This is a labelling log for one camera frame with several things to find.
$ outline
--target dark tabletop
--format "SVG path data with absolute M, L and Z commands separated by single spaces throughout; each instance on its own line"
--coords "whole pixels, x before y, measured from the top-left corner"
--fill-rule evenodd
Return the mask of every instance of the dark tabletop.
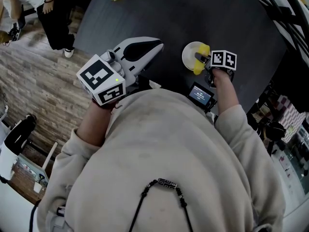
M 74 46 L 101 55 L 131 37 L 161 39 L 160 53 L 142 75 L 187 94 L 195 76 L 182 62 L 183 48 L 200 41 L 237 54 L 233 84 L 247 112 L 263 92 L 286 50 L 281 34 L 258 0 L 92 0 Z

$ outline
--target black and white marker cube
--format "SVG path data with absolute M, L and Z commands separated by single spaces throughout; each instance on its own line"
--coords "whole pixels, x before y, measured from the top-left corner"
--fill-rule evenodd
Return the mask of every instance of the black and white marker cube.
M 237 55 L 225 50 L 211 52 L 211 67 L 236 70 Z
M 99 105 L 126 94 L 125 79 L 98 55 L 77 72 L 77 77 Z

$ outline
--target black pants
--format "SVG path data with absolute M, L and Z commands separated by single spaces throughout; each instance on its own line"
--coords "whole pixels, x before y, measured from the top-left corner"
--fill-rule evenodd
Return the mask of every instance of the black pants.
M 67 15 L 75 5 L 86 9 L 90 1 L 55 0 L 53 11 L 48 14 L 43 13 L 43 5 L 38 7 L 37 13 L 39 20 L 43 25 L 49 44 L 53 50 L 61 50 L 63 48 L 73 49 L 74 36 L 69 34 Z
M 35 128 L 35 122 L 31 118 L 21 121 L 4 140 L 5 145 L 15 155 L 19 155 L 22 151 L 22 144 L 30 136 Z

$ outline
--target person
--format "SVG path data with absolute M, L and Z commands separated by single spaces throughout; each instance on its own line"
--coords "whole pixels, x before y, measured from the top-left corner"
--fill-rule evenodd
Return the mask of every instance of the person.
M 280 144 L 280 140 L 285 137 L 286 129 L 277 121 L 269 121 L 268 118 L 264 117 L 260 123 L 257 123 L 251 113 L 247 114 L 248 124 L 254 131 L 260 136 L 267 152 L 271 156 L 277 151 L 273 151 L 275 143 Z
M 56 157 L 39 230 L 281 231 L 276 170 L 229 76 L 213 74 L 215 127 L 185 96 L 164 89 L 116 105 L 92 102 Z
M 4 7 L 12 19 L 22 16 L 22 3 L 30 3 L 38 13 L 47 35 L 49 44 L 54 50 L 64 49 L 67 58 L 74 52 L 74 35 L 69 33 L 68 13 L 74 5 L 86 9 L 91 0 L 3 0 Z
M 36 126 L 36 116 L 27 114 L 26 119 L 18 123 L 6 136 L 0 149 L 0 180 L 11 180 L 14 171 L 12 167 L 22 152 L 23 144 Z
M 7 184 L 7 183 L 8 183 L 8 180 L 2 178 L 1 176 L 0 176 L 0 181 L 1 181 L 1 183 L 3 183 L 3 184 Z

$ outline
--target cable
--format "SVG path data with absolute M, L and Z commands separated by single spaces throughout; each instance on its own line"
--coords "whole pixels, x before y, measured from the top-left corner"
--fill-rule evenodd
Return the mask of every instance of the cable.
M 282 15 L 282 11 L 280 9 L 280 7 L 278 6 L 278 4 L 276 3 L 275 0 L 269 0 L 271 2 L 271 4 L 276 8 L 276 10 L 279 12 L 279 14 Z M 301 59 L 302 62 L 304 62 L 303 60 L 303 56 L 301 55 L 301 52 L 300 52 L 300 49 L 299 49 L 299 45 L 298 43 L 296 42 L 296 39 L 294 37 L 294 34 L 292 33 L 292 30 L 291 30 L 291 26 L 290 24 L 284 22 L 285 26 L 286 26 L 286 29 L 287 29 L 287 32 L 291 35 L 291 38 L 292 38 L 292 41 L 294 43 L 294 46 L 296 48 L 296 51 L 297 51 L 297 54 L 298 54 L 298 57 Z
M 29 222 L 29 232 L 33 231 L 33 218 L 34 218 L 34 213 L 35 210 L 37 209 L 37 207 L 39 206 L 39 203 L 41 202 L 41 200 L 37 200 L 36 203 L 33 206 L 33 209 L 31 211 L 31 215 L 30 215 L 30 222 Z
M 5 108 L 6 105 L 5 103 L 8 102 L 8 99 L 6 98 L 6 93 L 4 93 L 1 88 L 0 88 L 0 95 L 2 96 L 3 106 Z
M 207 114 L 208 112 L 210 112 L 210 110 L 215 106 L 215 104 L 217 104 L 217 101 L 215 101 L 213 98 L 212 100 L 214 101 L 205 111 L 204 113 Z
M 144 191 L 141 193 L 140 202 L 139 202 L 139 205 L 138 205 L 138 207 L 136 209 L 136 212 L 134 214 L 133 221 L 131 223 L 129 232 L 132 232 L 132 230 L 133 230 L 134 224 L 135 224 L 137 216 L 138 216 L 138 214 L 140 212 L 140 207 L 141 207 L 141 204 L 142 204 L 144 198 L 147 196 L 147 194 L 149 192 L 149 189 L 152 186 L 154 186 L 155 184 L 159 184 L 159 185 L 161 185 L 161 186 L 163 186 L 165 188 L 174 189 L 176 191 L 176 193 L 178 195 L 178 198 L 179 198 L 179 201 L 180 201 L 180 205 L 184 209 L 184 212 L 185 212 L 185 217 L 186 217 L 186 220 L 187 220 L 187 223 L 188 223 L 189 232 L 193 232 L 191 221 L 190 221 L 190 218 L 189 218 L 189 215 L 188 215 L 188 211 L 187 211 L 187 208 L 186 208 L 187 207 L 187 203 L 185 202 L 185 200 L 183 198 L 183 193 L 182 193 L 181 189 L 177 186 L 176 183 L 173 183 L 173 182 L 165 180 L 165 179 L 153 180 L 152 182 L 150 182 L 145 187 Z

